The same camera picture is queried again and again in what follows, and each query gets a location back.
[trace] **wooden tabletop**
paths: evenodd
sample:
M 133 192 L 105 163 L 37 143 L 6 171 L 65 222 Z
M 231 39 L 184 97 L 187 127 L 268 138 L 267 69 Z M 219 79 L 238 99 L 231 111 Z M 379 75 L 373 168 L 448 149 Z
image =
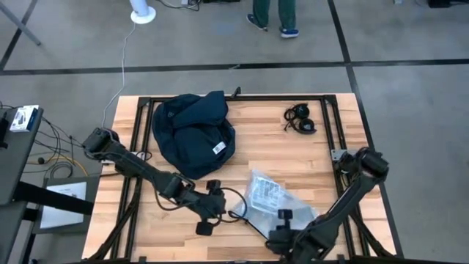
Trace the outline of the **wooden tabletop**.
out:
M 358 105 L 354 94 L 337 94 L 337 101 L 344 128 L 347 147 L 357 150 L 366 146 Z M 130 146 L 138 96 L 119 99 L 113 130 L 121 143 Z M 242 194 L 252 169 L 258 169 L 281 184 L 292 194 L 309 203 L 320 213 L 326 212 L 336 201 L 337 193 L 331 166 L 328 141 L 320 103 L 311 101 L 310 118 L 316 123 L 317 132 L 312 136 L 283 130 L 285 109 L 298 101 L 232 101 L 227 119 L 236 130 L 236 152 L 226 164 L 201 180 L 197 190 L 205 191 L 208 180 L 219 179 L 222 186 L 237 189 Z M 143 117 L 148 108 L 143 110 Z M 329 109 L 334 136 L 336 128 L 332 110 Z M 140 129 L 138 146 L 141 146 L 143 129 Z M 157 142 L 151 135 L 149 151 L 153 154 L 148 162 L 160 170 L 176 171 L 159 153 Z M 104 173 L 113 172 L 105 167 Z M 95 209 L 89 226 L 83 257 L 93 254 L 106 239 L 116 223 L 117 208 L 122 190 L 122 176 L 100 179 Z M 226 192 L 226 209 L 232 208 L 240 198 Z M 363 220 L 376 238 L 391 253 L 395 253 L 383 200 L 378 187 L 368 193 L 360 203 Z M 162 211 L 156 204 L 152 186 L 144 181 L 136 237 L 132 259 L 146 256 L 147 261 L 216 261 L 216 260 L 277 260 L 264 247 L 265 239 L 244 223 L 224 224 L 213 230 L 210 237 L 196 235 L 199 217 L 187 208 L 173 212 Z M 358 232 L 352 224 L 355 248 L 360 253 Z M 123 255 L 127 231 L 122 233 L 119 256 Z M 336 259 L 337 254 L 347 256 L 343 229 L 333 251 L 326 259 Z

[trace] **plastic bag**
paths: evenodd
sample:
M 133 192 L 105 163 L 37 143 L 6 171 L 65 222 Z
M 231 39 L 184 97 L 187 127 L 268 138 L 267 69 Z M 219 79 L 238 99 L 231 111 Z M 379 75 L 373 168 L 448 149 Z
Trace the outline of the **plastic bag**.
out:
M 291 228 L 296 230 L 304 229 L 318 216 L 316 210 L 309 204 L 291 195 L 285 188 L 255 169 L 251 173 L 244 198 L 248 204 L 244 219 L 266 238 L 269 236 L 269 231 L 284 224 L 284 220 L 278 219 L 279 209 L 292 210 L 293 219 L 290 224 Z M 232 211 L 241 216 L 244 210 L 244 202 L 241 201 Z

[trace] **blue shoe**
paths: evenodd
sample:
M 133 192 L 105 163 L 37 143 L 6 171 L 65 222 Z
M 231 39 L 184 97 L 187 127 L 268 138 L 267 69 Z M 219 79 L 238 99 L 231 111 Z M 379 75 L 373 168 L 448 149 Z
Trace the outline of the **blue shoe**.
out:
M 280 36 L 283 38 L 294 38 L 300 35 L 300 31 L 297 29 L 283 29 L 280 28 Z
M 261 27 L 261 26 L 259 26 L 259 25 L 257 24 L 256 18 L 254 17 L 253 14 L 248 14 L 248 15 L 246 16 L 246 19 L 248 19 L 248 22 L 249 22 L 249 23 L 255 25 L 256 28 L 258 28 L 258 29 L 260 29 L 260 30 L 267 31 L 267 27 L 266 27 L 266 26 L 265 26 L 265 27 Z

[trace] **headphones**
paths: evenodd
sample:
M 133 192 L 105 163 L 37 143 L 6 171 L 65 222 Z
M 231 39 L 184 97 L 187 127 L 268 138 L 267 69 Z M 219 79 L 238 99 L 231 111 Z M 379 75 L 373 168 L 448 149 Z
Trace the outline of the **headphones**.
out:
M 313 120 L 308 118 L 309 109 L 307 103 L 300 103 L 287 109 L 284 113 L 284 119 L 288 122 L 284 130 L 287 131 L 288 127 L 292 127 L 295 131 L 303 135 L 311 135 L 316 133 Z

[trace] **gray floor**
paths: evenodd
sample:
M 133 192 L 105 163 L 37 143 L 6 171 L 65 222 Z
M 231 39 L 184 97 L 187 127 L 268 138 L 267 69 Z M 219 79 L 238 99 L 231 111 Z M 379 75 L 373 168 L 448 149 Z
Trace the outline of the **gray floor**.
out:
M 19 17 L 29 4 L 0 1 Z M 270 31 L 264 33 L 245 22 L 249 0 L 205 4 L 199 13 L 149 2 L 158 17 L 137 26 L 130 37 L 128 66 L 342 60 L 326 1 L 297 0 L 301 36 L 292 41 L 278 37 L 274 3 Z M 469 58 L 469 7 L 431 10 L 415 1 L 401 6 L 392 0 L 335 2 L 352 60 Z M 123 38 L 132 29 L 129 14 L 127 1 L 39 0 L 28 27 L 43 45 L 35 46 L 22 34 L 5 70 L 119 67 Z M 15 30 L 0 14 L 0 54 Z M 355 68 L 374 143 L 391 162 L 386 187 L 405 257 L 469 262 L 467 72 L 467 65 Z M 232 92 L 238 86 L 244 93 L 351 92 L 344 67 L 126 76 L 123 95 Z M 51 122 L 84 139 L 100 124 L 104 105 L 121 83 L 118 73 L 0 76 L 0 100 L 40 104 Z M 114 108 L 109 109 L 108 125 Z M 81 155 L 77 159 L 88 172 L 99 172 L 96 163 Z M 26 174 L 23 180 L 40 184 L 43 173 Z M 11 263 L 18 262 L 27 230 L 24 224 Z M 85 234 L 40 235 L 32 257 L 44 263 L 79 260 L 84 239 Z

